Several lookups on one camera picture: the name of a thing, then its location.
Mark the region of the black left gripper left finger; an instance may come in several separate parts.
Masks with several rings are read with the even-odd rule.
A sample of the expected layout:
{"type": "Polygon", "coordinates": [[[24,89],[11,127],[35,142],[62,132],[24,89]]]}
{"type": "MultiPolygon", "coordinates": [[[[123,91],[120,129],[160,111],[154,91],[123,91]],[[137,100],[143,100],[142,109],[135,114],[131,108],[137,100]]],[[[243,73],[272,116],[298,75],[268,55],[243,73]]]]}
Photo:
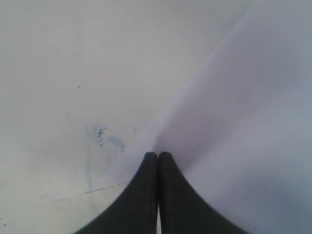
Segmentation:
{"type": "Polygon", "coordinates": [[[144,155],[136,174],[118,198],[78,234],[155,234],[157,223],[155,153],[144,155]]]}

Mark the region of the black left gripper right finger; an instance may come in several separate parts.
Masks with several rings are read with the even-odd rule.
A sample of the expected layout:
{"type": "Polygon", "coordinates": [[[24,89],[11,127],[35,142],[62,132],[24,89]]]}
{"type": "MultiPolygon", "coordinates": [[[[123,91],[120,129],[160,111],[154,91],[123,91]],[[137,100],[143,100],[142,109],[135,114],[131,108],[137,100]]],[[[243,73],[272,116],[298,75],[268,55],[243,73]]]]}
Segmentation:
{"type": "Polygon", "coordinates": [[[158,200],[163,234],[245,234],[191,187],[173,156],[158,157],[158,200]]]}

